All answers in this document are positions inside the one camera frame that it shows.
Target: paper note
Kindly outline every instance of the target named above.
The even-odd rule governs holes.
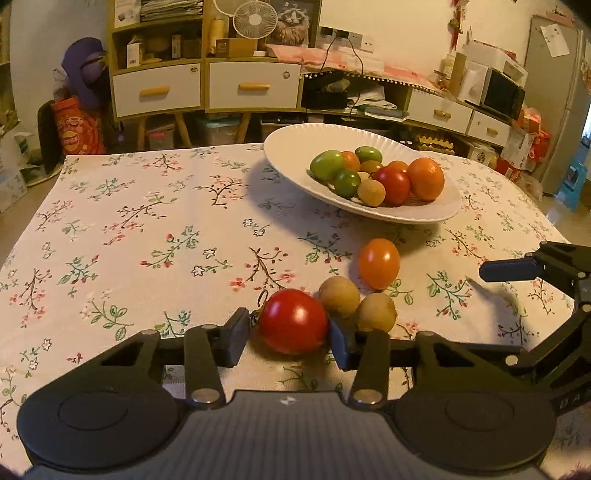
[[[558,23],[540,28],[552,58],[563,57],[570,54],[569,46],[564,39],[564,35],[562,34],[562,30]]]

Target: tile floor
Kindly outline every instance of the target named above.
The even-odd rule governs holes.
[[[12,208],[0,213],[0,265],[6,260],[10,250],[55,182],[56,179],[51,179],[33,187]],[[562,203],[550,197],[544,197],[538,205],[550,222],[571,243],[591,247],[591,212],[587,208],[579,207],[579,210],[573,213]]]

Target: blue stool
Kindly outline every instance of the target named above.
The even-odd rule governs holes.
[[[575,155],[573,157],[573,162],[566,173],[562,188],[556,196],[572,212],[576,211],[579,206],[581,192],[587,179],[587,167],[585,167],[584,162],[585,158],[582,158],[582,155]]]

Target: white plate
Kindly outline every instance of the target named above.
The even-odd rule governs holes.
[[[267,137],[265,154],[273,168],[313,197],[366,217],[394,223],[437,223],[453,217],[462,207],[460,193],[447,175],[445,188],[434,202],[377,208],[341,198],[308,175],[310,162],[323,151],[355,151],[363,145],[379,149],[385,165],[394,160],[410,163],[427,155],[380,135],[330,124],[300,124],[280,128]]]

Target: red tomato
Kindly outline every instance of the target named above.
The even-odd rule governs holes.
[[[400,254],[396,245],[385,238],[374,238],[359,253],[359,275],[374,290],[383,290],[400,272]]]
[[[400,168],[380,168],[372,175],[372,178],[384,185],[387,204],[398,206],[406,202],[410,194],[410,180]]]
[[[324,308],[300,290],[275,292],[261,312],[259,334],[273,350],[301,355],[321,347],[329,331]]]
[[[408,163],[403,162],[402,160],[394,160],[385,166],[385,168],[390,168],[390,167],[399,168],[404,173],[406,173],[406,171],[408,170]]]

